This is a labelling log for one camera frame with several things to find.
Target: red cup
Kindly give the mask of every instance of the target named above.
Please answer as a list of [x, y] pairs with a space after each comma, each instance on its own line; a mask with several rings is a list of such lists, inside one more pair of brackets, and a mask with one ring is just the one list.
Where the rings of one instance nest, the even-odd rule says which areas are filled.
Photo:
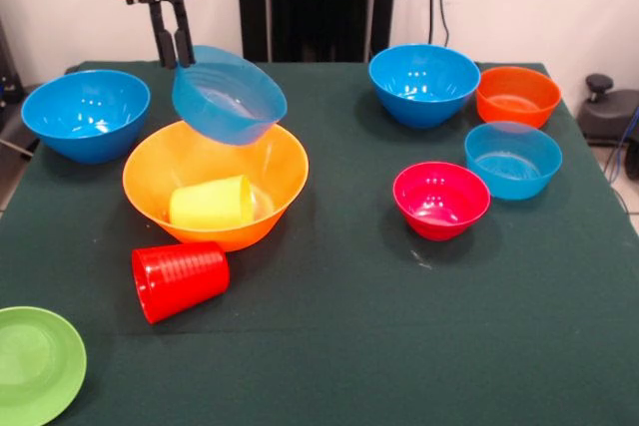
[[135, 249], [132, 262], [151, 324], [224, 293], [231, 280], [224, 252], [211, 241]]

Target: plastic bowl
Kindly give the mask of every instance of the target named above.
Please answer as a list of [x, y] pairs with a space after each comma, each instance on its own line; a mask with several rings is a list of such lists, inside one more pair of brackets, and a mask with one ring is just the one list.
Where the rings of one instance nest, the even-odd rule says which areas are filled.
[[78, 72], [35, 90], [22, 107], [22, 121], [59, 154], [82, 164], [100, 164], [129, 151], [150, 100], [147, 85], [133, 75]]
[[195, 48], [197, 64], [178, 68], [173, 104], [205, 137], [246, 145], [287, 114], [287, 99], [255, 64], [214, 47]]
[[427, 44], [379, 52], [368, 67], [379, 100], [401, 124], [427, 129], [457, 113], [479, 84], [465, 55]]
[[[246, 175], [252, 185], [254, 221], [228, 229], [189, 229], [169, 223], [171, 193], [178, 187]], [[123, 172], [131, 204], [182, 242], [216, 241], [224, 251], [262, 239], [304, 187], [309, 159], [302, 144], [279, 125], [255, 143], [215, 142], [185, 122], [165, 127], [133, 151]]]
[[515, 122], [491, 122], [466, 136], [466, 164], [504, 200], [534, 197], [561, 167], [561, 149], [543, 132]]
[[408, 224], [434, 240], [459, 235], [490, 206], [490, 192], [480, 177], [445, 162], [408, 167], [395, 179], [392, 193]]
[[519, 122], [538, 129], [560, 101], [557, 84], [521, 67], [486, 70], [477, 88], [477, 113], [484, 122]]

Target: light blue bowl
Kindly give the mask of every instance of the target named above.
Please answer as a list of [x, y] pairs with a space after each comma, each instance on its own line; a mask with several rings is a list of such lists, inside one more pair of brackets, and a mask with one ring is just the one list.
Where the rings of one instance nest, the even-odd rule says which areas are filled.
[[251, 144], [287, 114], [282, 89], [255, 64], [214, 47], [195, 47], [178, 68], [173, 105], [194, 130], [223, 144]]
[[368, 66], [381, 103], [401, 124], [435, 127], [456, 114], [479, 85], [477, 66], [465, 55], [436, 45], [398, 45]]
[[59, 154], [82, 164], [100, 164], [131, 149], [150, 101], [149, 88], [133, 75], [78, 72], [35, 90], [22, 107], [22, 121]]
[[524, 200], [541, 192], [561, 167], [549, 136], [516, 122], [490, 122], [466, 136], [466, 164], [498, 199]]

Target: green plate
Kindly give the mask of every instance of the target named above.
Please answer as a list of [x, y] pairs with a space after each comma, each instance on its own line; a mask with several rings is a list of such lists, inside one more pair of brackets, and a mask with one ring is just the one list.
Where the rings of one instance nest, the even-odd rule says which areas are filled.
[[86, 371], [69, 321], [41, 308], [0, 309], [0, 424], [48, 423], [71, 404]]

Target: red bowl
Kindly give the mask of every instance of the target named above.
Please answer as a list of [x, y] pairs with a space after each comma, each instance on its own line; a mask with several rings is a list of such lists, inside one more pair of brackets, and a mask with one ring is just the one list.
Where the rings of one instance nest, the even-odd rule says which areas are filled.
[[435, 241], [451, 239], [478, 221], [490, 191], [469, 169], [446, 162], [415, 164], [401, 172], [392, 193], [408, 224]]

